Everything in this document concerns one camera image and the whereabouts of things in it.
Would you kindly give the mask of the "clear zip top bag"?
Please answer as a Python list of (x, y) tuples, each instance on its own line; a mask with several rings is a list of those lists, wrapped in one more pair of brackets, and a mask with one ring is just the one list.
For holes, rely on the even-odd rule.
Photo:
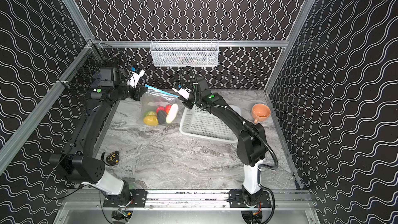
[(141, 99), (141, 120), (144, 125), (155, 127), (176, 122), (183, 110), (182, 101), (175, 94), (145, 85), (147, 90)]

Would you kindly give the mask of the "green cabbage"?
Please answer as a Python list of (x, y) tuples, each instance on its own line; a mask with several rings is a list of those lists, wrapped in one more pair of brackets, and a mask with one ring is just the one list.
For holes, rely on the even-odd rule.
[(156, 112), (155, 111), (148, 111), (145, 116), (156, 116)]

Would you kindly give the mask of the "red strawberry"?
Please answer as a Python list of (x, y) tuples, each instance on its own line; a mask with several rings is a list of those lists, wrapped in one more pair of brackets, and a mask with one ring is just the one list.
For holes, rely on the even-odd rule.
[(169, 105), (167, 105), (167, 106), (165, 107), (165, 112), (166, 112), (167, 114), (169, 113), (171, 107), (172, 107), (171, 104), (169, 104)]
[(165, 111), (165, 108), (163, 107), (163, 106), (158, 106), (157, 108), (156, 108), (156, 114), (159, 112), (159, 111)]

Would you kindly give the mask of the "white plastic perforated basket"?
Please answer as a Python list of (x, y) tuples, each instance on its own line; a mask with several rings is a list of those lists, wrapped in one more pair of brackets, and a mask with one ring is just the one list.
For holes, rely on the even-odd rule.
[(181, 134), (191, 138), (223, 143), (237, 143), (233, 131), (218, 117), (194, 106), (184, 109), (180, 122)]

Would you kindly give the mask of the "yellow potato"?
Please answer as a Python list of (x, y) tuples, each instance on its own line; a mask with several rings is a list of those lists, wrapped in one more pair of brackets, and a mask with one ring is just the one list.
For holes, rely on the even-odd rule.
[(149, 126), (157, 126), (159, 124), (158, 118), (156, 115), (147, 115), (144, 117), (143, 122), (145, 125)]

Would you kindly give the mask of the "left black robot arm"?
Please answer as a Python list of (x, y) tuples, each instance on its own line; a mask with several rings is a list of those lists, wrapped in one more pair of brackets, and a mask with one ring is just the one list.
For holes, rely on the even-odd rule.
[(49, 163), (54, 171), (80, 188), (91, 186), (111, 203), (124, 207), (132, 202), (129, 185), (106, 170), (106, 164), (94, 155), (97, 136), (104, 119), (120, 101), (131, 98), (139, 101), (147, 91), (138, 85), (145, 71), (132, 67), (127, 81), (121, 78), (122, 71), (115, 67), (102, 67), (95, 74), (93, 83), (85, 96), (84, 110), (77, 128), (59, 154), (52, 154)]

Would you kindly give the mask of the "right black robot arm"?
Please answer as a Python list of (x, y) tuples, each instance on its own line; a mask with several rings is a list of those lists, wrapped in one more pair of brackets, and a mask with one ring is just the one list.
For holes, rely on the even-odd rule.
[(260, 123), (246, 120), (218, 93), (212, 92), (204, 77), (194, 78), (189, 86), (176, 83), (173, 91), (180, 95), (188, 109), (194, 106), (220, 119), (237, 137), (236, 153), (244, 164), (244, 182), (241, 203), (259, 206), (264, 189), (260, 183), (260, 170), (276, 170), (279, 162), (275, 152), (267, 142), (265, 129)]

